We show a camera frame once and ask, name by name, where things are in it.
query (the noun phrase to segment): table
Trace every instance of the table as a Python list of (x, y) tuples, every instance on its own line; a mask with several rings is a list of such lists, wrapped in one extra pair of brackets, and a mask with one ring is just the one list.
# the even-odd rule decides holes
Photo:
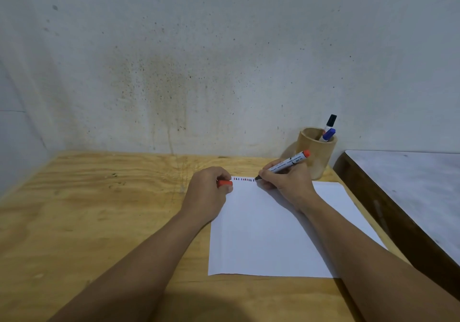
[(460, 154), (347, 150), (334, 168), (412, 265), (460, 299)]
[[(43, 321), (180, 208), (192, 174), (255, 176), (271, 159), (65, 152), (0, 204), (0, 320)], [(342, 182), (327, 168), (322, 181)], [(347, 192), (383, 243), (406, 260)], [(180, 261), (154, 321), (360, 321), (339, 279), (207, 276), (210, 225)]]

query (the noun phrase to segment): pen holder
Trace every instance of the pen holder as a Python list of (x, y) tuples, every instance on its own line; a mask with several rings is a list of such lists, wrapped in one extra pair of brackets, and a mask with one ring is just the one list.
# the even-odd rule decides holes
[(310, 151), (310, 156), (306, 159), (306, 163), (310, 170), (311, 179), (321, 178), (337, 143), (335, 135), (328, 142), (320, 142), (318, 139), (321, 137), (322, 132), (321, 128), (306, 127), (299, 132), (299, 138), (297, 139), (296, 154), (304, 150)]

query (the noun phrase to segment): paper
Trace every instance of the paper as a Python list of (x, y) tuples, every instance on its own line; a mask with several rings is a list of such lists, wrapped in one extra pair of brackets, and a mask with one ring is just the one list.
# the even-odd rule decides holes
[[(313, 226), (277, 190), (232, 177), (233, 192), (211, 223), (208, 275), (338, 277)], [(385, 247), (339, 183), (313, 182), (342, 216)]]

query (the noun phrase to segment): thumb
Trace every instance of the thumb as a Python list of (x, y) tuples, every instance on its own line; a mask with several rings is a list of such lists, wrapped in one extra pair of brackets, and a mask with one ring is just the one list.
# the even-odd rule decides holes
[(269, 183), (272, 183), (278, 189), (282, 185), (283, 177), (285, 177), (285, 175), (283, 174), (276, 174), (272, 171), (269, 171), (268, 169), (260, 170), (259, 175), (262, 177), (263, 180), (267, 180)]
[(218, 188), (218, 191), (223, 195), (227, 195), (233, 191), (233, 186), (232, 185), (222, 185)]

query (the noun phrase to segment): dark wooden edge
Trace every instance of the dark wooden edge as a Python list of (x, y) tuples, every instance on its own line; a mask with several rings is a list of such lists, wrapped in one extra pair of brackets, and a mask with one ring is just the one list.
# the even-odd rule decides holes
[(460, 267), (345, 152), (334, 171), (411, 264), (458, 300)]

